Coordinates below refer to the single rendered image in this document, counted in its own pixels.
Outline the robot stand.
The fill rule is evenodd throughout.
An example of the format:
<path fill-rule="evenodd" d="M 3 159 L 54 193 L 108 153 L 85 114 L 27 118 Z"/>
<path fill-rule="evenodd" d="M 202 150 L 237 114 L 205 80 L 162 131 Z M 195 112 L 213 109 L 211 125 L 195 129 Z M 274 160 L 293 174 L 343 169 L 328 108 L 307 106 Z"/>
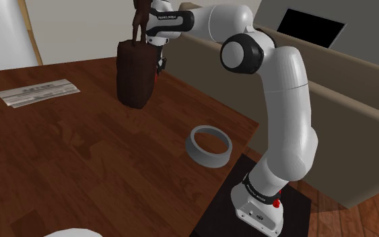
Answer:
<path fill-rule="evenodd" d="M 231 189 L 256 162 L 242 154 L 189 237 L 267 237 L 236 216 Z M 283 228 L 278 237 L 308 237 L 311 200 L 289 185 L 282 189 Z"/>

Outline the folded newspaper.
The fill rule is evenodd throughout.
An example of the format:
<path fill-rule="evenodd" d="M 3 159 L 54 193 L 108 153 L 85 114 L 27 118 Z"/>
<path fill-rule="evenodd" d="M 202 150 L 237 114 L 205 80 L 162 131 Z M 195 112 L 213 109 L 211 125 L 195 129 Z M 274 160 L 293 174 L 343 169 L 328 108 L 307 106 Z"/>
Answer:
<path fill-rule="evenodd" d="M 33 104 L 50 98 L 75 94 L 80 90 L 66 79 L 40 83 L 5 91 L 0 91 L 0 98 L 13 108 Z"/>

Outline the light wooden door frame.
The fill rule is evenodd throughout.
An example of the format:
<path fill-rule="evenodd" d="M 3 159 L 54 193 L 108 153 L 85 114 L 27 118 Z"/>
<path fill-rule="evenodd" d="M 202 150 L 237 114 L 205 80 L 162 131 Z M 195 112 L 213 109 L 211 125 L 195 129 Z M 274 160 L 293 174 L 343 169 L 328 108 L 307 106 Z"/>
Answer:
<path fill-rule="evenodd" d="M 38 63 L 38 65 L 43 65 L 42 58 L 40 56 L 40 52 L 38 50 L 38 46 L 37 46 L 37 43 L 36 43 L 36 40 L 34 37 L 34 33 L 32 30 L 32 25 L 31 25 L 29 14 L 28 14 L 26 0 L 17 0 L 17 1 L 18 1 L 18 5 L 19 5 L 20 11 L 22 13 L 23 19 L 24 19 L 26 29 L 28 31 L 28 35 L 29 35 L 30 42 L 31 42 L 33 50 L 34 50 L 34 54 L 36 56 L 37 63 Z"/>

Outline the white rounded object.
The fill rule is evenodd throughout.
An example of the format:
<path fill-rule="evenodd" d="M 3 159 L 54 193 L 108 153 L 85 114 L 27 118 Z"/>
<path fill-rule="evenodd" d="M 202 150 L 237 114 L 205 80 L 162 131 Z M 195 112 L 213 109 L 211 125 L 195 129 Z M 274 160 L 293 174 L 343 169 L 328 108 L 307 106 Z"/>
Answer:
<path fill-rule="evenodd" d="M 98 232 L 85 228 L 69 228 L 65 230 L 58 230 L 50 233 L 44 237 L 103 237 Z"/>

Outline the black wall screen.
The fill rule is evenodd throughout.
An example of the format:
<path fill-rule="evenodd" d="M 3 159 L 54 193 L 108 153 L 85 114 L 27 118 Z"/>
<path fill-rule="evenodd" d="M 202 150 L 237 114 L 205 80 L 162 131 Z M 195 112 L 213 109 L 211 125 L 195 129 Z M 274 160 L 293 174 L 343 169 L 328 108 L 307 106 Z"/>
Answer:
<path fill-rule="evenodd" d="M 345 23 L 288 8 L 277 31 L 325 48 L 330 48 Z"/>

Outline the beige sofa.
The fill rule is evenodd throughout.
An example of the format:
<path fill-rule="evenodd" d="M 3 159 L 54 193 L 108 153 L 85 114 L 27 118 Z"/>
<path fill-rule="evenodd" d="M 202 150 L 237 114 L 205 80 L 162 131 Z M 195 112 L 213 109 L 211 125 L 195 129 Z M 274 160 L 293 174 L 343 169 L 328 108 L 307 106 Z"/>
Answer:
<path fill-rule="evenodd" d="M 379 203 L 379 66 L 271 31 L 278 46 L 302 54 L 309 79 L 312 125 L 319 145 L 305 182 L 351 208 Z M 249 146 L 267 149 L 267 115 L 258 75 L 226 71 L 220 45 L 181 36 L 164 48 L 166 70 L 258 123 Z"/>

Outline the brown wooden table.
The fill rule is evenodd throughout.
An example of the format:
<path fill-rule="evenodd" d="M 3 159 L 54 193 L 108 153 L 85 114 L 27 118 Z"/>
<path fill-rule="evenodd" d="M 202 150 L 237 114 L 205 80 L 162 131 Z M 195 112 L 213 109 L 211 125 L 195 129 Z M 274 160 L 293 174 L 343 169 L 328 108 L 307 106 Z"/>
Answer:
<path fill-rule="evenodd" d="M 113 58 L 0 71 L 0 91 L 60 79 L 80 92 L 0 98 L 0 237 L 189 237 L 257 123 L 168 73 L 127 108 Z"/>

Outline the dark brown figure statue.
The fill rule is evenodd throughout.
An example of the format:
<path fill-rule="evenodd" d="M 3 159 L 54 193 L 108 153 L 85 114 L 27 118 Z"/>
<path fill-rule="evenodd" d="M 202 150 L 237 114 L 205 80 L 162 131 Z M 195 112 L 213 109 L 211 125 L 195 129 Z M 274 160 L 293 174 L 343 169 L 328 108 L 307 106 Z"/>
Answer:
<path fill-rule="evenodd" d="M 158 51 L 146 41 L 146 27 L 153 0 L 133 0 L 132 39 L 117 47 L 116 94 L 130 108 L 142 109 L 150 99 L 156 78 Z"/>

